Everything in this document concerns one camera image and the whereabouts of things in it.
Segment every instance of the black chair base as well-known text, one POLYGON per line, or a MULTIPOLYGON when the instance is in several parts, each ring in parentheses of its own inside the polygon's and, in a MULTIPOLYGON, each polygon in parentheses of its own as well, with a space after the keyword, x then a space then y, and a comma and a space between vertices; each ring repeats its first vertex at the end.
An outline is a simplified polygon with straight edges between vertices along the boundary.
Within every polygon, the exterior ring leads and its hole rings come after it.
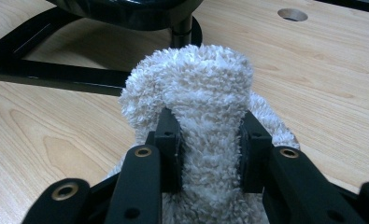
MULTIPOLYGON (((82 17, 54 7, 0 39, 0 81, 71 91, 120 95, 130 72, 26 61, 22 58, 54 32, 82 17)), ((190 16, 171 28, 172 48, 201 46, 202 30, 190 16)))

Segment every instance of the wood grain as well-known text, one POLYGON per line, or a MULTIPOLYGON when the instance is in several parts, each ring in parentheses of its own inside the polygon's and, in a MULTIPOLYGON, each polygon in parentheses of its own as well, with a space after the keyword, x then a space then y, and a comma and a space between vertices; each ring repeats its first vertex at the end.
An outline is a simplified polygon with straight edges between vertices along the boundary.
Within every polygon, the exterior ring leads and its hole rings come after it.
MULTIPOLYGON (((0 1, 0 38, 51 7, 0 1)), ((308 0, 205 0, 194 13, 205 44, 246 54, 253 89, 335 184, 369 181, 369 13, 308 0), (281 19, 282 8, 307 14, 281 19)), ((130 70, 169 45, 169 32, 76 21, 26 59, 130 70)), ((0 82, 0 223, 20 223, 51 183, 98 183, 134 141, 116 97, 0 82)))

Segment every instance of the round hole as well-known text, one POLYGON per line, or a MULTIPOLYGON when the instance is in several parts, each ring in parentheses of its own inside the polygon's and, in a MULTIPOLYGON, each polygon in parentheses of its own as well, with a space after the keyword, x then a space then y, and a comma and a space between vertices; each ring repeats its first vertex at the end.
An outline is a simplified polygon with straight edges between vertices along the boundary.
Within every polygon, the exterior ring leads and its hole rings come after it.
POLYGON ((149 149, 147 147, 141 147, 141 148, 139 148, 135 151, 135 155, 137 157, 147 157, 147 156, 151 155, 151 149, 149 149))
POLYGON ((289 149, 289 148, 281 149, 280 154, 282 154, 283 156, 287 158, 291 158, 291 159, 295 159, 299 157, 298 152, 296 152, 295 150, 289 149))
POLYGON ((125 217, 128 219, 134 219, 138 216, 140 216, 140 210, 138 210, 137 208, 128 208, 125 211, 125 217))
POLYGON ((52 199, 55 201, 63 201, 74 196, 78 191, 78 184, 70 182, 61 185, 52 192, 52 199))
POLYGON ((306 21, 307 15, 294 8, 283 8, 277 12, 277 14, 287 21, 306 21))
POLYGON ((339 214, 338 212, 334 210, 328 210, 327 216, 329 216, 330 219, 336 221, 336 222, 345 222, 345 218, 339 214))

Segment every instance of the light wood surface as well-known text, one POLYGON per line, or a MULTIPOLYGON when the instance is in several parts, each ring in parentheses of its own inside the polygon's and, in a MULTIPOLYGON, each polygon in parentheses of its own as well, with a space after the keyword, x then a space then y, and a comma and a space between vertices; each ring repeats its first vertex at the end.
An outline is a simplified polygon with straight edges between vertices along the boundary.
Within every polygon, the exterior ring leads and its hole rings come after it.
MULTIPOLYGON (((0 38, 51 4, 1 0, 0 38)), ((205 0, 205 44, 245 53, 265 97, 330 181, 369 181, 369 13, 308 0, 205 0), (306 21, 281 19, 297 8, 306 21)), ((169 33, 76 21, 27 59, 127 69, 168 46, 169 33)), ((50 184, 98 183, 134 141, 117 97, 0 82, 0 223, 20 223, 50 184)))

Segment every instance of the terry cloth fabric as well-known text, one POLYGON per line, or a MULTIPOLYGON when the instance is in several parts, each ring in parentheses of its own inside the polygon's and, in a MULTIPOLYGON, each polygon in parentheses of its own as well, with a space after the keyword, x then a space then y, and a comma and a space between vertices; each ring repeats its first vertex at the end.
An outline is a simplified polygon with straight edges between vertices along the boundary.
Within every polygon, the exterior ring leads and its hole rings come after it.
MULTIPOLYGON (((241 53, 219 46, 154 52, 126 81, 119 99, 135 145, 172 110, 184 139, 183 190, 163 195, 163 223, 265 223, 259 194, 244 194, 237 172, 239 124, 250 110, 275 146, 299 148, 266 101, 251 91, 253 70, 241 53)), ((121 162, 109 175, 120 171, 121 162)))

